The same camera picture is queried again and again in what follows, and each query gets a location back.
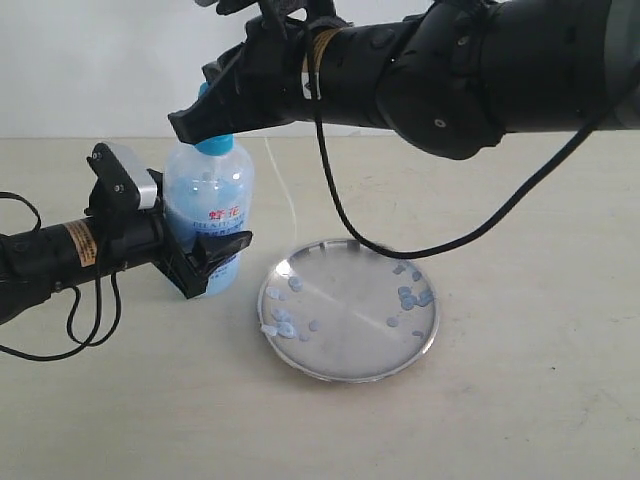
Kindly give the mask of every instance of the white wall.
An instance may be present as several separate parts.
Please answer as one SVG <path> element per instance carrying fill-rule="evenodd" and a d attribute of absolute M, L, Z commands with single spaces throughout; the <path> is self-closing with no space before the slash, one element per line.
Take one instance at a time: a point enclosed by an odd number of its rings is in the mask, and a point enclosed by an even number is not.
<path fill-rule="evenodd" d="M 363 25 L 428 3 L 336 5 Z M 256 12 L 219 17 L 192 0 L 0 0 L 0 137 L 172 136 L 167 114 L 192 103 L 201 66 L 242 41 Z M 269 133 L 312 131 L 297 124 Z"/>

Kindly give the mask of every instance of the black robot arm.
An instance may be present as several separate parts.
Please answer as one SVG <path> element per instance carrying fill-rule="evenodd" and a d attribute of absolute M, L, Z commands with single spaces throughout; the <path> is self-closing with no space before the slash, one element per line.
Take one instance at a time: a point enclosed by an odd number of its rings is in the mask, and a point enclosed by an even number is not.
<path fill-rule="evenodd" d="M 204 1 L 203 4 L 216 2 Z M 255 1 L 229 0 L 234 13 Z M 304 32 L 309 12 L 323 120 L 396 131 L 467 159 L 505 134 L 578 130 L 640 60 L 638 0 L 440 0 L 402 22 L 353 27 L 331 1 L 257 2 L 244 43 L 204 67 L 212 85 L 169 116 L 185 143 L 313 120 Z M 640 90 L 600 129 L 640 127 Z"/>

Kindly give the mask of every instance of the table surface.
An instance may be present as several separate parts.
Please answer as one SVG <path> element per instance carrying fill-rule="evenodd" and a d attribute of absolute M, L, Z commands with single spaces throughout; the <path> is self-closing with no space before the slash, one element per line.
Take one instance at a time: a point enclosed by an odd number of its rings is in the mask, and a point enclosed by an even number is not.
<path fill-rule="evenodd" d="M 515 136 L 467 162 L 394 137 L 329 148 L 354 223 L 416 249 L 480 224 L 567 138 Z M 237 282 L 185 301 L 140 267 L 121 275 L 123 323 L 104 347 L 58 364 L 0 358 L 2 480 L 638 478 L 637 135 L 595 136 L 485 238 L 421 261 L 440 295 L 435 344 L 367 385 L 307 378 L 260 333 L 268 269 L 294 246 L 346 232 L 312 139 L 269 140 L 295 221 L 265 140 L 241 141 L 257 186 L 255 240 Z M 172 145 L 120 142 L 160 169 Z M 0 141 L 0 189 L 30 199 L 45 224 L 78 218 L 94 143 Z M 31 222 L 24 207 L 2 204 L 3 233 Z M 56 295 L 1 327 L 2 343 L 67 350 L 71 300 Z"/>

